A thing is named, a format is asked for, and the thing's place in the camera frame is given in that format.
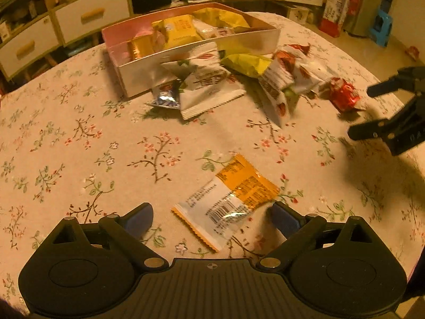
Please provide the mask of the red foil candy wrapper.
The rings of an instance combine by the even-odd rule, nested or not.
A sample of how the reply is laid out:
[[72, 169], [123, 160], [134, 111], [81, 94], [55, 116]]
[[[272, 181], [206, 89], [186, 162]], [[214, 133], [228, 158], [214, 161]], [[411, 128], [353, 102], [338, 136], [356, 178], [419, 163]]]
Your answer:
[[332, 77], [321, 91], [321, 96], [341, 113], [363, 110], [356, 88], [343, 78]]

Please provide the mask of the white orange snack packet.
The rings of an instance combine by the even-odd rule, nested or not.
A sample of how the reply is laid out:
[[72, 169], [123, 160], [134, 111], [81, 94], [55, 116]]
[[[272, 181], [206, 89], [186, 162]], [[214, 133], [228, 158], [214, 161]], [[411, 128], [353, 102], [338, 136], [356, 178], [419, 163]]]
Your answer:
[[213, 251], [221, 251], [251, 213], [277, 198], [279, 188], [237, 154], [212, 180], [171, 211]]

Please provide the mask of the white red-print snack pack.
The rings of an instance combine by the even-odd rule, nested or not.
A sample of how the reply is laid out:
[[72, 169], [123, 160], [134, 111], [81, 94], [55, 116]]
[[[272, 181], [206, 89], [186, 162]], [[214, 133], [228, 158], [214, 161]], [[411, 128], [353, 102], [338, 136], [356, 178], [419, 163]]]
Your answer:
[[318, 93], [320, 89], [336, 77], [324, 62], [311, 55], [310, 45], [288, 44], [283, 50], [294, 57], [290, 73], [294, 78], [291, 90], [296, 94], [306, 94], [310, 91]]

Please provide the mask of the white walnut snack bag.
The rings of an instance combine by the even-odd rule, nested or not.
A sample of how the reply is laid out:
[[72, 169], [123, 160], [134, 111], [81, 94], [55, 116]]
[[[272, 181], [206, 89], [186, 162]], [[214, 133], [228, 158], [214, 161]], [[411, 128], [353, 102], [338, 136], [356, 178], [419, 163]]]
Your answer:
[[181, 53], [161, 64], [181, 80], [180, 111], [184, 120], [221, 106], [246, 93], [244, 85], [220, 64], [215, 42]]
[[259, 76], [259, 83], [271, 104], [271, 120], [283, 128], [294, 115], [299, 96], [292, 87], [295, 84], [292, 71], [295, 56], [287, 51], [277, 51], [269, 66]]

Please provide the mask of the blue silver candy wrapper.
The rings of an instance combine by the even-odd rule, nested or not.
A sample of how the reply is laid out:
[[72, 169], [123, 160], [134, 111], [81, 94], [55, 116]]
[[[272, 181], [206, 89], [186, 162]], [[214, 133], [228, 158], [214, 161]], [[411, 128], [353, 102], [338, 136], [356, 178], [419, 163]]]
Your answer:
[[181, 81], [179, 79], [174, 79], [155, 86], [152, 88], [153, 99], [148, 103], [148, 105], [151, 107], [180, 110], [180, 84]]

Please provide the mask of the yellow green snack packet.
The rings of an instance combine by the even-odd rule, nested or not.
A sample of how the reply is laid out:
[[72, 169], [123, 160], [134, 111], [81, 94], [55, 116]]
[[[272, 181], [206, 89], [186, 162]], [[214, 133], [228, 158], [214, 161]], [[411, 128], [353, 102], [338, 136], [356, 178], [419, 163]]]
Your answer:
[[231, 54], [221, 60], [221, 64], [244, 76], [259, 78], [271, 64], [272, 59], [247, 53]]

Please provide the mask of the gold foil snack bar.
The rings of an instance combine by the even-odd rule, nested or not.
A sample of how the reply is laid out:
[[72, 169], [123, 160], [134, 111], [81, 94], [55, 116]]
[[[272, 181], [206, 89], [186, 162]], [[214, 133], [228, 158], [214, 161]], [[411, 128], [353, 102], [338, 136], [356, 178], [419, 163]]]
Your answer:
[[132, 39], [128, 42], [128, 49], [132, 61], [144, 58], [155, 53], [153, 41], [147, 37]]

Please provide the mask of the large yellow snack bag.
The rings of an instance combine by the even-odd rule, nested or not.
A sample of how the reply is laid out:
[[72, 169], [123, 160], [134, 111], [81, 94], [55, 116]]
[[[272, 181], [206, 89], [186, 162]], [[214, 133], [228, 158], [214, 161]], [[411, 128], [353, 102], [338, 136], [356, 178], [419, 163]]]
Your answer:
[[164, 50], [202, 40], [193, 24], [193, 16], [184, 14], [152, 23], [152, 28], [162, 35], [160, 43]]

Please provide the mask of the pink floral candy packet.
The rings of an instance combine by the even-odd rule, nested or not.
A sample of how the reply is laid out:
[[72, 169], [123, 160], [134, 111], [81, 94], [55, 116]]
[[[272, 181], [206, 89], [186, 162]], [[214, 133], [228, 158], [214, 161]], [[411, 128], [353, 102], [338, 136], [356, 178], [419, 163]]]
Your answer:
[[157, 31], [155, 29], [141, 29], [139, 30], [133, 39], [140, 38], [140, 37], [147, 37], [150, 39], [154, 39], [156, 37]]

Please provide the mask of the clear biscuit pack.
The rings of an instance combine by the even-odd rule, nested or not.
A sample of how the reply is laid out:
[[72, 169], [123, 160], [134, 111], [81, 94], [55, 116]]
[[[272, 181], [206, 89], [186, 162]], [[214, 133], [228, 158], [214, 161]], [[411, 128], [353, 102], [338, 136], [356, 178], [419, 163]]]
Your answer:
[[229, 27], [214, 27], [209, 24], [201, 23], [195, 24], [194, 28], [202, 39], [208, 40], [218, 37], [226, 37], [229, 35], [234, 35], [235, 32], [232, 28]]

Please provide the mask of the blue plastic stool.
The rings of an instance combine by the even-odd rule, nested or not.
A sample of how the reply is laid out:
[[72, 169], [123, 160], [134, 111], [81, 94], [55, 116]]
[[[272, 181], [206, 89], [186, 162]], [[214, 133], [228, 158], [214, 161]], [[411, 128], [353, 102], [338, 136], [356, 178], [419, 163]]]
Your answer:
[[393, 27], [393, 18], [387, 12], [379, 9], [373, 26], [369, 29], [371, 39], [379, 46], [388, 45], [390, 33]]

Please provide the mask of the floral tablecloth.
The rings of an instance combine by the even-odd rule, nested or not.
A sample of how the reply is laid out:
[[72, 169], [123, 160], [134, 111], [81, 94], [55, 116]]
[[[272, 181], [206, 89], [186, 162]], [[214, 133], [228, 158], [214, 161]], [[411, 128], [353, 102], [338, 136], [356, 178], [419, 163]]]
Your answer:
[[125, 100], [103, 45], [57, 65], [1, 100], [1, 298], [25, 310], [18, 276], [65, 216], [81, 223], [123, 215], [142, 202], [154, 223], [142, 242], [173, 258], [258, 260], [282, 236], [254, 211], [220, 252], [173, 214], [241, 154], [301, 214], [366, 219], [406, 271], [424, 248], [424, 148], [390, 154], [380, 140], [351, 141], [350, 123], [390, 117], [391, 94], [364, 96], [343, 117], [329, 101], [303, 96], [284, 127], [264, 111], [260, 88], [184, 121], [149, 107], [150, 94]]

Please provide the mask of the red cardboard box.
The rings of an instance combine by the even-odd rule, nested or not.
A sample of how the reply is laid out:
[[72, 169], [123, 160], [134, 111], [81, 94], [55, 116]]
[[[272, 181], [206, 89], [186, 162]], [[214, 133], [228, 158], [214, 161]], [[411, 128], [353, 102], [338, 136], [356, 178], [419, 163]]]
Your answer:
[[319, 30], [330, 35], [339, 37], [351, 0], [326, 0]]

